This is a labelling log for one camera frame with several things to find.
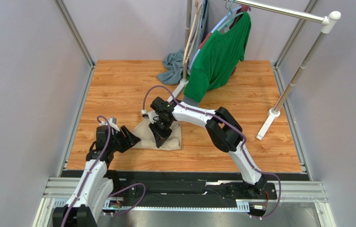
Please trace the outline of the maroon garment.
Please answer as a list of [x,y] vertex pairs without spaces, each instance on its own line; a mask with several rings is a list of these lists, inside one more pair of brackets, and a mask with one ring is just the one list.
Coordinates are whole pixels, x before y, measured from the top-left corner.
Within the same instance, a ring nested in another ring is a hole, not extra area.
[[237,23],[228,32],[215,31],[197,56],[191,75],[204,73],[211,79],[230,77],[244,55],[252,27],[248,7],[243,6],[243,14],[237,16]]

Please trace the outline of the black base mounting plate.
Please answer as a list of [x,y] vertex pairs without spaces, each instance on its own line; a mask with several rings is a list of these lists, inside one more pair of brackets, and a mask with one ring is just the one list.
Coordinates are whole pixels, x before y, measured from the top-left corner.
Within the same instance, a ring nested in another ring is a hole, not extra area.
[[233,173],[106,171],[100,179],[111,179],[113,192],[123,206],[161,208],[235,208],[239,200],[264,204],[277,201],[279,187],[262,177],[261,185],[250,185]]

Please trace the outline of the blue-grey garment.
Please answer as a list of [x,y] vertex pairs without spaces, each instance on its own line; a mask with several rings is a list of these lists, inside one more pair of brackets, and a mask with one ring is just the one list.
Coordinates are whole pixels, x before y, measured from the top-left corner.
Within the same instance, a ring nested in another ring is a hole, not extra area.
[[[199,6],[195,19],[195,29],[192,32],[189,41],[188,61],[186,63],[187,72],[190,71],[190,67],[193,65],[193,61],[198,55],[199,46],[204,40],[205,27],[208,19],[208,1],[205,0]],[[162,61],[162,65],[166,68],[165,72],[157,75],[158,80],[164,85],[176,85],[176,89],[173,92],[174,96],[178,96],[185,88],[187,81],[183,80],[184,73],[184,49],[177,52],[168,54]]]

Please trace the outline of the aluminium frame rail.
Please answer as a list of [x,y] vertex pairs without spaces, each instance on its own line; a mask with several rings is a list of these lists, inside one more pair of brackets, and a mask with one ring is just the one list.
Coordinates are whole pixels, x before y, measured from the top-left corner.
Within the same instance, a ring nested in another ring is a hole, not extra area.
[[[50,223],[51,210],[56,199],[67,201],[75,191],[80,181],[76,177],[50,177],[43,192],[40,206],[36,213],[32,226],[47,227]],[[317,220],[321,227],[335,227],[336,223],[332,215],[323,185],[318,181],[281,181],[280,204],[285,203],[313,203],[317,212]],[[234,208],[190,208],[179,207],[136,207],[134,210],[150,211],[238,211],[244,212],[245,199],[238,200]]]

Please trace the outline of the silver white clothes rack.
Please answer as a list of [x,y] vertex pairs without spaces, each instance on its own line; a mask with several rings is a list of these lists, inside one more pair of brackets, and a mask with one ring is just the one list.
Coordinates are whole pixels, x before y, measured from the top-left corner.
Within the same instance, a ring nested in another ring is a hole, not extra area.
[[316,50],[319,48],[326,35],[328,35],[331,32],[336,22],[340,20],[341,13],[339,11],[333,11],[328,16],[324,16],[324,17],[314,15],[313,11],[317,6],[318,3],[317,0],[310,0],[306,5],[304,11],[297,11],[297,10],[287,9],[279,6],[273,6],[266,3],[256,2],[254,0],[235,0],[234,2],[249,6],[251,8],[262,9],[265,11],[274,12],[281,15],[286,15],[299,19],[298,23],[296,24],[295,28],[292,31],[290,38],[288,39],[287,43],[285,44],[285,47],[283,48],[281,54],[279,55],[278,60],[275,63],[276,68],[280,68],[281,64],[284,62],[284,59],[289,53],[290,47],[292,46],[293,42],[297,38],[300,31],[304,28],[306,21],[311,21],[322,25],[320,34],[316,38],[315,42],[313,43],[312,47],[310,48],[303,62],[300,64],[293,78],[285,88],[284,92],[281,94],[280,98],[278,99],[274,107],[269,109],[268,117],[256,136],[257,139],[261,140],[267,133],[267,130],[270,128],[274,120],[280,116],[281,107],[284,105],[284,102],[288,98],[289,94],[296,86],[299,78],[301,77],[302,73],[306,69],[308,63],[316,53]]

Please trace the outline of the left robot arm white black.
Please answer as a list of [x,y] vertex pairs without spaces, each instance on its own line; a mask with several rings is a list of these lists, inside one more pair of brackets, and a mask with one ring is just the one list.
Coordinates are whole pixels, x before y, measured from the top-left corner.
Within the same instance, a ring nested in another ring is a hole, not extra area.
[[141,139],[125,126],[119,129],[107,124],[96,129],[96,140],[86,156],[84,172],[71,197],[52,214],[55,227],[96,227],[100,213],[114,188],[114,180],[106,178],[115,152],[123,153]]

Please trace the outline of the beige wooden clothes hanger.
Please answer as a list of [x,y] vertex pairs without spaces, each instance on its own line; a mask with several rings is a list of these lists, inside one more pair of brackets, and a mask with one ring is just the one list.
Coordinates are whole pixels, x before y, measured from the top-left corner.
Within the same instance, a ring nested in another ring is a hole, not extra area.
[[[194,19],[191,20],[192,18],[192,8],[193,5],[195,6],[195,14],[194,14]],[[185,24],[185,48],[184,48],[184,55],[183,55],[183,60],[182,60],[182,81],[187,82],[187,70],[188,70],[188,61],[189,61],[189,56],[192,52],[193,49],[193,44],[191,44],[191,38],[194,37],[194,35],[197,35],[198,28],[196,28],[196,25],[198,24],[198,14],[200,10],[200,3],[198,0],[193,2],[192,0],[187,1],[187,7],[186,7],[186,24]]]

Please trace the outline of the light blue clothes hanger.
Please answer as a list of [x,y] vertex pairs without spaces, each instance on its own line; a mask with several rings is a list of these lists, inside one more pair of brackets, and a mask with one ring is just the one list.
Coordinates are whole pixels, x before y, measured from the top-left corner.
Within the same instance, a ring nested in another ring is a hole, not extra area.
[[230,21],[228,24],[223,26],[223,23],[225,22],[226,19],[228,19],[228,17],[231,16],[230,13],[227,13],[218,23],[217,25],[212,29],[212,31],[210,31],[202,40],[202,42],[200,43],[200,45],[198,46],[197,51],[195,52],[194,56],[191,57],[189,59],[189,66],[188,69],[192,69],[192,66],[197,58],[197,56],[199,55],[201,49],[203,48],[203,46],[205,45],[205,43],[207,42],[207,40],[211,37],[212,33],[215,32],[216,30],[220,31],[220,29],[223,29],[224,33],[228,32],[230,29],[232,29],[232,27],[237,23],[238,19],[233,19],[232,21]]

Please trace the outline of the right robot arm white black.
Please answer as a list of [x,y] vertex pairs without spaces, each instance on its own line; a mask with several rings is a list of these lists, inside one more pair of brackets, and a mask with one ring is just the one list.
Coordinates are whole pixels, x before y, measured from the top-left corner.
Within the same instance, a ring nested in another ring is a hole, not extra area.
[[167,102],[160,97],[154,99],[150,107],[158,119],[149,124],[156,147],[160,148],[172,134],[173,122],[188,122],[207,130],[214,146],[228,153],[238,167],[245,183],[262,193],[267,183],[245,147],[246,137],[239,123],[230,112],[220,107],[208,110],[188,105],[181,101]]

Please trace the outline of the green t-shirt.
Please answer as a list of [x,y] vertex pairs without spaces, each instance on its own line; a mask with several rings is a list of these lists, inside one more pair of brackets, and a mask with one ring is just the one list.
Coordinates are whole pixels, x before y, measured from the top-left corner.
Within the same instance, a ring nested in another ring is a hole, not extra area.
[[246,11],[237,19],[227,32],[213,32],[202,47],[189,74],[185,99],[200,103],[208,91],[225,86],[237,64],[244,61],[252,21]]

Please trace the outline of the beige linen napkin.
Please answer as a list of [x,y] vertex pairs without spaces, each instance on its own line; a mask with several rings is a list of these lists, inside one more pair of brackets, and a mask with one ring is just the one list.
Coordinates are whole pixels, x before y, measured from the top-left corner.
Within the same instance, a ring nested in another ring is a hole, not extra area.
[[153,149],[153,150],[180,150],[182,148],[182,128],[179,122],[173,122],[170,129],[172,130],[169,138],[158,148],[155,137],[149,128],[149,124],[158,119],[155,111],[150,111],[148,117],[145,117],[134,129],[133,134],[140,138],[141,141],[133,148],[135,149]]

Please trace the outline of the teal clothes hanger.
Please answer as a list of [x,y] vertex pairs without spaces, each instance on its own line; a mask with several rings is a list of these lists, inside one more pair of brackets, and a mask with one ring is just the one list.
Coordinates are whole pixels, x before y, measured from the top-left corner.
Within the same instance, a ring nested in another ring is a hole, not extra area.
[[233,0],[228,1],[228,7],[226,8],[228,10],[228,13],[217,23],[217,25],[213,28],[213,32],[215,31],[221,31],[222,29],[226,27],[230,27],[234,20],[236,19],[237,16],[240,16],[243,14],[243,6],[240,4],[236,8],[233,8]]

